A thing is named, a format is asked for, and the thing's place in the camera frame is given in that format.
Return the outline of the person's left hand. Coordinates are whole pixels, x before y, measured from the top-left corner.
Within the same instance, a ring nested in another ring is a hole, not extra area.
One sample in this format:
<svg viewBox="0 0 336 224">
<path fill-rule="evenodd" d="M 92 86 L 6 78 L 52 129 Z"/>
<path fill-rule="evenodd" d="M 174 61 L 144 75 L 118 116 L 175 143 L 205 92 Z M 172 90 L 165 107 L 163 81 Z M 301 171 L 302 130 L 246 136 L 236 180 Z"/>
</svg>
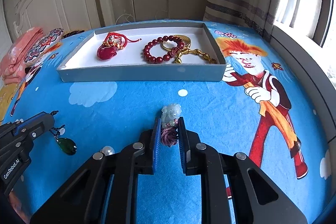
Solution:
<svg viewBox="0 0 336 224">
<path fill-rule="evenodd" d="M 24 223 L 30 223 L 29 216 L 22 209 L 22 203 L 19 200 L 19 198 L 15 195 L 13 190 L 9 194 L 9 203 L 11 207 L 15 210 L 17 215 L 19 215 L 20 218 L 24 221 Z"/>
</svg>

